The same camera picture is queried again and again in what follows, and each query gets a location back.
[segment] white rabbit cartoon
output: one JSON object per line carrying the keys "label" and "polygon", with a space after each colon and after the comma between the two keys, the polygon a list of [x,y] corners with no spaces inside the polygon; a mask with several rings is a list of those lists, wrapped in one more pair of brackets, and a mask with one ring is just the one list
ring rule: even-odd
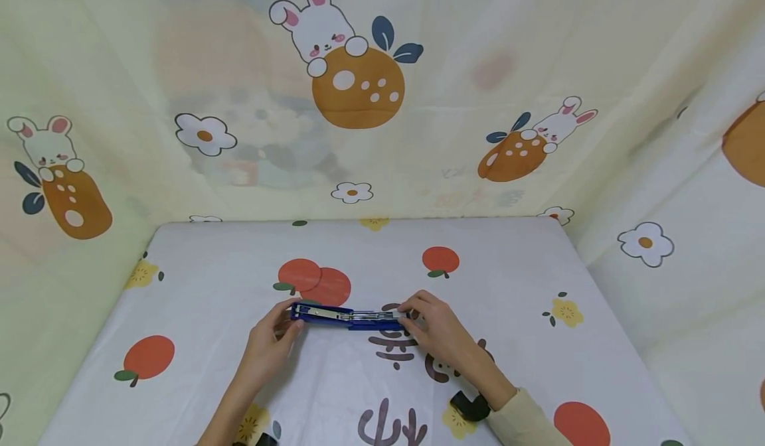
{"label": "white rabbit cartoon", "polygon": [[591,109],[582,114],[577,114],[576,110],[582,105],[582,98],[569,96],[563,100],[563,106],[557,113],[550,114],[540,120],[530,129],[521,131],[521,138],[525,140],[534,139],[542,136],[547,140],[543,148],[547,154],[554,153],[558,149],[558,144],[562,143],[570,134],[574,132],[577,126],[588,122],[598,115],[598,110]]}
{"label": "white rabbit cartoon", "polygon": [[340,8],[332,0],[307,0],[299,9],[289,0],[278,0],[268,9],[271,22],[292,33],[292,42],[308,63],[308,75],[318,78],[327,72],[324,56],[333,49],[344,47],[351,56],[367,52],[369,44],[357,37]]}
{"label": "white rabbit cartoon", "polygon": [[72,121],[63,115],[54,115],[45,129],[37,129],[30,119],[16,116],[8,119],[8,128],[24,142],[24,150],[42,180],[54,180],[50,168],[55,165],[66,165],[71,173],[79,173],[85,168],[82,159],[77,159],[74,145],[69,139]]}

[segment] fabric backdrop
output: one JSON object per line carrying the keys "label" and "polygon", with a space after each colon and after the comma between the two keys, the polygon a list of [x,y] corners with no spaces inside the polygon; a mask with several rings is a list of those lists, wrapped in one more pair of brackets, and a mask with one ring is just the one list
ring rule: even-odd
{"label": "fabric backdrop", "polygon": [[0,445],[158,225],[540,214],[695,441],[761,440],[765,0],[277,1],[0,0]]}

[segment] beige sleeve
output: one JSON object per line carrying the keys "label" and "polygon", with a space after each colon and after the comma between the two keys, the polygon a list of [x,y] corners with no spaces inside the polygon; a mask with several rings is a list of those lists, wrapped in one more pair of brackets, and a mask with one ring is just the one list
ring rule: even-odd
{"label": "beige sleeve", "polygon": [[488,422],[504,446],[572,446],[523,388]]}

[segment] yellow flower print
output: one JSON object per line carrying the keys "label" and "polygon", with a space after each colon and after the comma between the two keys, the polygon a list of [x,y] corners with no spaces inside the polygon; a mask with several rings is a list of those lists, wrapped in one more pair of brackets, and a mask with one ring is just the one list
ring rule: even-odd
{"label": "yellow flower print", "polygon": [[476,432],[476,424],[464,419],[460,413],[454,409],[452,403],[447,403],[444,414],[441,415],[444,425],[452,432],[452,436],[463,440],[466,435],[472,435]]}
{"label": "yellow flower print", "polygon": [[365,226],[373,232],[379,232],[384,226],[388,225],[388,219],[361,219],[359,224]]}
{"label": "yellow flower print", "polygon": [[552,300],[552,315],[563,321],[570,329],[584,321],[584,315],[579,312],[579,307],[571,300]]}
{"label": "yellow flower print", "polygon": [[135,266],[128,283],[125,284],[125,290],[132,289],[133,287],[145,287],[151,283],[151,279],[159,270],[159,267],[152,265],[146,261],[146,259],[140,259],[139,264]]}
{"label": "yellow flower print", "polygon": [[236,432],[236,441],[247,446],[255,445],[266,430],[269,419],[267,409],[252,403],[244,415],[240,429]]}

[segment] dark blue leaf print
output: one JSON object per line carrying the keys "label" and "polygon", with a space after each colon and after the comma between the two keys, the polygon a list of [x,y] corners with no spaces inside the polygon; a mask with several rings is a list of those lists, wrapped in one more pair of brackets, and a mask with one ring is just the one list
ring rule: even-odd
{"label": "dark blue leaf print", "polygon": [[45,207],[45,197],[39,192],[30,192],[21,201],[25,214],[35,215]]}
{"label": "dark blue leaf print", "polygon": [[422,44],[406,43],[402,44],[395,53],[393,53],[393,59],[399,63],[414,64],[422,56],[424,52]]}
{"label": "dark blue leaf print", "polygon": [[21,175],[21,178],[24,179],[25,183],[34,186],[41,185],[40,178],[37,176],[37,174],[32,173],[32,170],[26,165],[21,164],[19,161],[15,161],[15,163],[13,163],[13,167],[16,169],[16,172]]}
{"label": "dark blue leaf print", "polygon": [[530,118],[531,118],[531,113],[529,113],[529,111],[527,111],[527,112],[525,112],[525,113],[521,114],[521,115],[518,117],[518,120],[517,120],[517,121],[515,121],[515,124],[513,124],[513,128],[512,128],[512,129],[510,129],[510,132],[511,132],[511,133],[514,133],[514,132],[515,132],[515,131],[517,131],[518,129],[522,128],[524,125],[526,125],[526,124],[529,122],[529,119],[530,119]]}
{"label": "dark blue leaf print", "polygon": [[503,133],[502,131],[497,131],[495,133],[489,134],[486,136],[486,140],[492,144],[501,143],[502,139],[505,139],[507,137],[507,133]]}
{"label": "dark blue leaf print", "polygon": [[372,22],[372,37],[382,50],[391,49],[394,34],[393,25],[386,17],[377,17]]}

